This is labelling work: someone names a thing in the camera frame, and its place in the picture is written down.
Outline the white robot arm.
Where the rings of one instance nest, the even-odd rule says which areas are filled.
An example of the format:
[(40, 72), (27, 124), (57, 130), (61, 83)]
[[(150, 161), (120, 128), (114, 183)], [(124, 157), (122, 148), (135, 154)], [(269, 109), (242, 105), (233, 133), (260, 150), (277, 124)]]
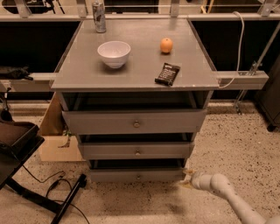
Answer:
[(280, 216), (265, 220), (250, 204), (248, 204), (235, 190), (229, 179), (221, 174), (206, 174), (184, 168), (185, 178), (180, 184), (196, 190), (211, 193), (224, 199), (232, 208), (241, 224), (280, 224)]

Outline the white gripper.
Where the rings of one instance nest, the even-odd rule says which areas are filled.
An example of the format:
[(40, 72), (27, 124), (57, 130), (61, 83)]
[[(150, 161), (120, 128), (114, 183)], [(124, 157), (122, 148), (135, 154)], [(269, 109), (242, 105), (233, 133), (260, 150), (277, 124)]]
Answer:
[(192, 175), (190, 181), (180, 181), (179, 183), (183, 187), (194, 187), (197, 190), (209, 191), (211, 189), (210, 182), (211, 176), (203, 172), (194, 171), (194, 170), (183, 170), (183, 173), (186, 175)]

